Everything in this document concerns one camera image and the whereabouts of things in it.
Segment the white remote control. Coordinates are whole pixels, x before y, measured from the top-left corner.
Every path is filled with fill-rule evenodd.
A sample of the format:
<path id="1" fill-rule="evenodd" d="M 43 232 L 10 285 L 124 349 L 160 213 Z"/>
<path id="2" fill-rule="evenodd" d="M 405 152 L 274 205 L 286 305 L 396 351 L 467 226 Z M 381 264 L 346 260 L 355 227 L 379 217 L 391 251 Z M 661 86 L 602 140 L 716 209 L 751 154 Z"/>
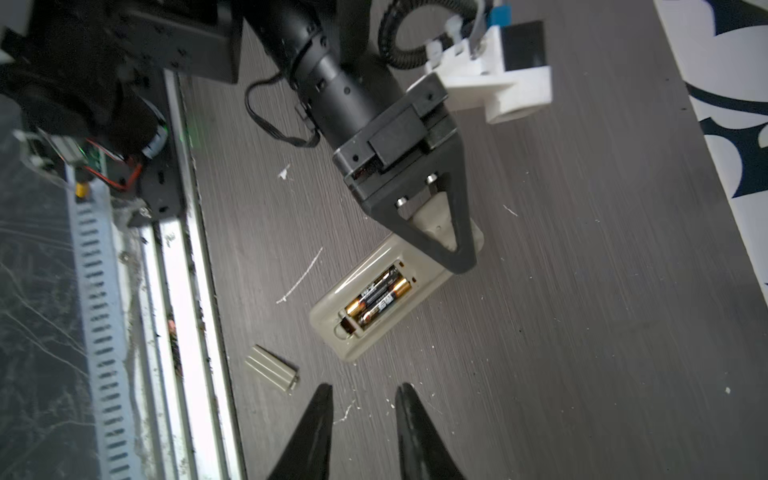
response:
<path id="1" fill-rule="evenodd" d="M 318 300 L 309 323 L 339 359 L 354 362 L 452 276 L 390 234 Z"/>

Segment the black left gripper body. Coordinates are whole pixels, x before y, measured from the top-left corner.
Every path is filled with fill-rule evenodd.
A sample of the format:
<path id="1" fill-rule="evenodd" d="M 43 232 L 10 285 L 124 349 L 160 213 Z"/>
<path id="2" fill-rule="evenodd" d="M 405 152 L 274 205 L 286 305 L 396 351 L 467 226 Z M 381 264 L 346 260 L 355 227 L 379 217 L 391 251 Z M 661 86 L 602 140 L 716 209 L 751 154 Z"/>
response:
<path id="1" fill-rule="evenodd" d="M 358 203 L 458 136 L 447 100 L 440 77 L 428 74 L 336 149 L 334 164 Z"/>

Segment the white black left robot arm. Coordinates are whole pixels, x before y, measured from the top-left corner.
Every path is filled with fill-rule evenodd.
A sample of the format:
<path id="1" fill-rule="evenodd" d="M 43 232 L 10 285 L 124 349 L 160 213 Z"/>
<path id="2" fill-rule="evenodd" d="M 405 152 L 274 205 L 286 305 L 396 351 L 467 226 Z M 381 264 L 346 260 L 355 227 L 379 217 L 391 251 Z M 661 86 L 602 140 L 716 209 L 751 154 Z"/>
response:
<path id="1" fill-rule="evenodd" d="M 170 127 L 145 77 L 236 84 L 250 27 L 361 209 L 452 273 L 474 267 L 462 139 L 442 80 L 408 89 L 369 43 L 367 1 L 5 1 L 1 92 L 44 132 L 144 163 Z"/>

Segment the black AAA battery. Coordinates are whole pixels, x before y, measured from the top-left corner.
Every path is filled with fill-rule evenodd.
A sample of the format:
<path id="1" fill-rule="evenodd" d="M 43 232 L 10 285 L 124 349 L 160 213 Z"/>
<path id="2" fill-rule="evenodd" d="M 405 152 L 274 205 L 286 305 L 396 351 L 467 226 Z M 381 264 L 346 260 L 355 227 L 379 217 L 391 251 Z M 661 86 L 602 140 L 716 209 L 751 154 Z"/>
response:
<path id="1" fill-rule="evenodd" d="M 364 291 L 345 307 L 345 313 L 351 318 L 358 318 L 375 302 L 382 297 L 390 287 L 400 278 L 399 270 L 391 266 L 379 275 Z"/>
<path id="2" fill-rule="evenodd" d="M 410 282 L 405 277 L 398 277 L 384 293 L 374 298 L 359 315 L 357 323 L 366 329 L 380 314 L 389 308 L 396 300 L 411 289 Z"/>

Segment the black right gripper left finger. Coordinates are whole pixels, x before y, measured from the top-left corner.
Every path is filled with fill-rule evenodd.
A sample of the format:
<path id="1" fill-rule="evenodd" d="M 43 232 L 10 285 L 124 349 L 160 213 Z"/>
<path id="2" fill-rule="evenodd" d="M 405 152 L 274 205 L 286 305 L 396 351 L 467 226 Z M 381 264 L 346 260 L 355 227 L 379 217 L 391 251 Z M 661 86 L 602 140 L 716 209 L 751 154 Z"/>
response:
<path id="1" fill-rule="evenodd" d="M 321 383 L 268 479 L 328 479 L 333 387 Z"/>

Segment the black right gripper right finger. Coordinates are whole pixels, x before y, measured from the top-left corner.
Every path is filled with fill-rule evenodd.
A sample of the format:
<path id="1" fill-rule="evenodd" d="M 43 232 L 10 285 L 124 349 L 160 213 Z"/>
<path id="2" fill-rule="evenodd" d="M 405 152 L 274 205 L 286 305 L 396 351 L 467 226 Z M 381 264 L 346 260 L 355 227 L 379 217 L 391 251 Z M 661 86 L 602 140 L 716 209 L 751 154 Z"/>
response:
<path id="1" fill-rule="evenodd" d="M 401 384 L 395 398 L 402 479 L 464 479 L 414 387 Z"/>

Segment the beige battery cover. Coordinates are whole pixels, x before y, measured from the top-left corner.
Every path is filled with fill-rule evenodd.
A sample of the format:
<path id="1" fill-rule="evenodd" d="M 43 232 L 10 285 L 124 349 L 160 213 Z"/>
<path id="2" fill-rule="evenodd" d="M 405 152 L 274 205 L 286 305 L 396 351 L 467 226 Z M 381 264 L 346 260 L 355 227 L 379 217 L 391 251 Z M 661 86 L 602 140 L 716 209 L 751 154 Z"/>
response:
<path id="1" fill-rule="evenodd" d="M 284 393 L 290 393 L 298 381 L 298 372 L 294 368 L 259 345 L 251 348 L 245 363 Z"/>

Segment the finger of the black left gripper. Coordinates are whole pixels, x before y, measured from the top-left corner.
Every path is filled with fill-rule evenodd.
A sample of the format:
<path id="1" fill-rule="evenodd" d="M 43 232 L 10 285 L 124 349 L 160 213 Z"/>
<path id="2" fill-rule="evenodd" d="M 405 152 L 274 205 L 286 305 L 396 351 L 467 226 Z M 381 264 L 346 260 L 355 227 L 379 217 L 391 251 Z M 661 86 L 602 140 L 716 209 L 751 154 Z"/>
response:
<path id="1" fill-rule="evenodd" d="M 435 149 L 416 149 L 360 202 L 363 211 L 454 274 L 477 263 L 464 146 L 454 134 Z"/>

